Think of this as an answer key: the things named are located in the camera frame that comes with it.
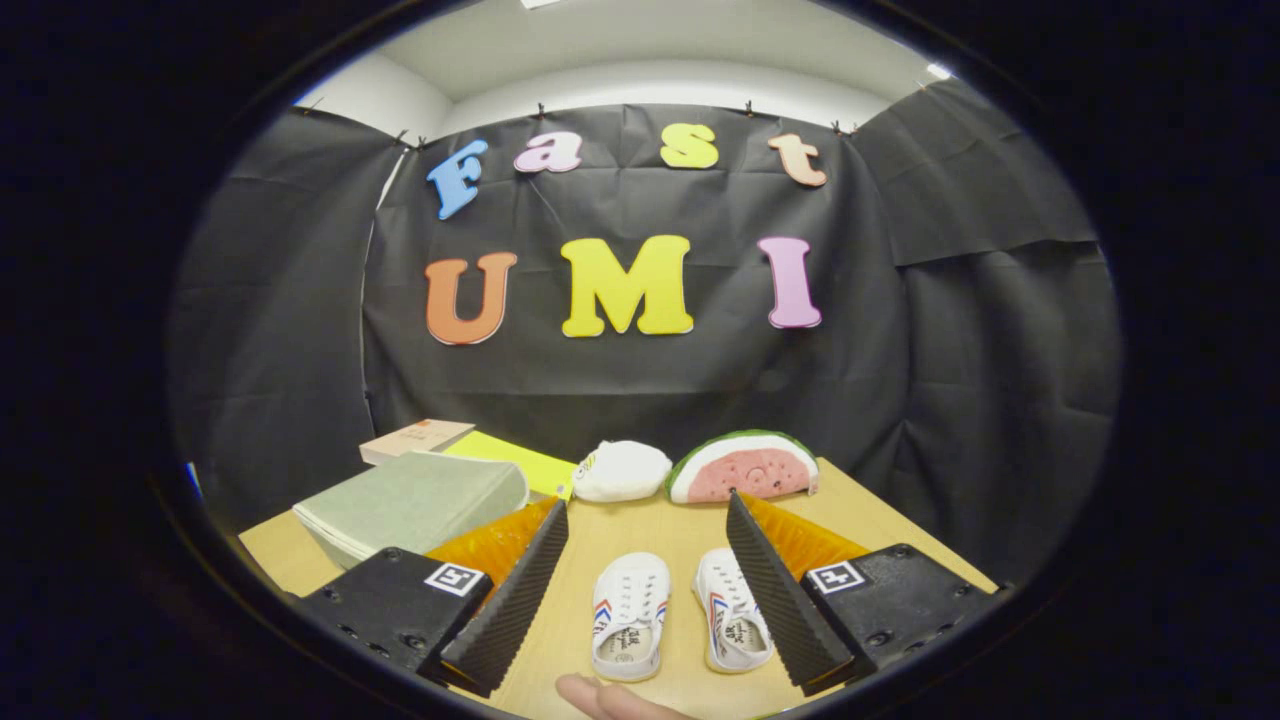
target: finger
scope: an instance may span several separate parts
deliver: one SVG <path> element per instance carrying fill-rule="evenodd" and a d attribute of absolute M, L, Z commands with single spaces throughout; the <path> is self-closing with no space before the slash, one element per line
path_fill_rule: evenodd
<path fill-rule="evenodd" d="M 600 707 L 600 682 L 595 678 L 586 679 L 581 675 L 561 675 L 556 679 L 556 692 L 564 698 L 564 702 L 579 708 L 591 720 L 613 720 Z"/>
<path fill-rule="evenodd" d="M 622 685 L 605 685 L 596 694 L 596 702 L 613 720 L 694 720 L 684 712 L 649 702 Z"/>

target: wooden table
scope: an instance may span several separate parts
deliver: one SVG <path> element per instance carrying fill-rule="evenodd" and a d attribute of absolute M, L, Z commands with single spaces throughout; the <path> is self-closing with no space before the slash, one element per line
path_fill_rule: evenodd
<path fill-rule="evenodd" d="M 818 465 L 822 474 L 817 495 L 792 495 L 773 502 L 869 550 L 911 543 L 975 587 L 995 592 L 996 584 L 975 568 L 849 475 L 826 460 Z M 707 619 L 690 588 L 701 555 L 728 546 L 724 518 L 723 503 L 673 505 L 660 492 L 620 503 L 573 500 L 568 506 L 568 543 L 502 687 L 488 700 L 457 692 L 535 720 L 584 717 L 556 694 L 556 678 L 566 673 L 591 675 L 595 579 L 614 557 L 648 551 L 667 561 L 672 597 L 662 638 L 662 669 L 654 678 L 631 684 L 631 689 L 704 720 L 744 720 L 804 703 L 805 697 L 791 687 L 777 653 L 742 675 L 721 675 L 704 662 Z M 276 584 L 300 596 L 342 573 L 292 511 L 246 530 L 241 541 Z"/>

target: shoe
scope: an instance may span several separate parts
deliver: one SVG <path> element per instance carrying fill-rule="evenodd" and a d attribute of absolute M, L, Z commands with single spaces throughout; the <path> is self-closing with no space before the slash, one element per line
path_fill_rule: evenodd
<path fill-rule="evenodd" d="M 652 552 L 618 557 L 595 580 L 591 666 L 609 680 L 635 683 L 658 671 L 671 573 Z"/>
<path fill-rule="evenodd" d="M 746 673 L 773 657 L 769 629 L 732 550 L 721 547 L 703 556 L 694 575 L 694 594 L 707 612 L 708 667 Z"/>

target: letter f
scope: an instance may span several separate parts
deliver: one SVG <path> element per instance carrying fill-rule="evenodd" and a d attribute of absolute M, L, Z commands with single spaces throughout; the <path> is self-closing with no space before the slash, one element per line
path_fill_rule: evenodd
<path fill-rule="evenodd" d="M 435 183 L 435 191 L 440 193 L 440 219 L 445 220 L 457 213 L 463 205 L 475 200 L 480 192 L 467 184 L 467 181 L 480 179 L 480 160 L 475 156 L 489 149 L 489 143 L 483 140 L 472 140 L 470 145 L 458 150 L 449 159 L 435 167 L 426 176 L 429 182 Z"/>

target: black cloth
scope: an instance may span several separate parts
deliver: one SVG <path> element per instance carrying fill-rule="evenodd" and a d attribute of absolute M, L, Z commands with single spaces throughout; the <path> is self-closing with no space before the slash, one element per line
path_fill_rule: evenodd
<path fill-rule="evenodd" d="M 210 199 L 179 269 L 169 395 L 210 511 L 236 532 L 360 473 L 360 292 L 402 149 L 292 110 Z"/>
<path fill-rule="evenodd" d="M 1007 115 L 941 82 L 854 136 L 910 327 L 893 469 L 855 477 L 997 580 L 1093 491 L 1119 401 L 1115 293 L 1079 200 Z"/>
<path fill-rule="evenodd" d="M 667 167 L 671 123 L 712 127 L 717 164 Z M 517 173 L 529 138 L 553 131 L 582 136 L 581 165 Z M 767 141 L 786 132 L 818 149 L 824 186 L 783 172 Z M 489 145 L 479 195 L 439 220 L 426 176 L 475 138 Z M 782 430 L 1014 583 L 1093 488 L 1120 365 L 1106 264 L 1053 164 L 957 82 L 851 136 L 673 105 L 495 123 L 408 151 L 374 213 L 397 152 L 369 128 L 293 113 L 233 176 L 261 179 L 233 179 L 197 237 L 173 343 L 180 427 L 211 503 L 243 527 L 358 473 L 358 442 L 424 416 L 571 461 L 602 439 L 678 460 L 721 433 Z M 564 337 L 561 247 L 603 238 L 630 268 L 657 234 L 690 241 L 692 331 L 640 333 L 641 301 L 623 334 Z M 769 324 L 756 247 L 769 236 L 810 245 L 820 325 Z M 426 265 L 468 263 L 467 319 L 476 260 L 499 251 L 518 256 L 500 328 L 438 342 Z"/>

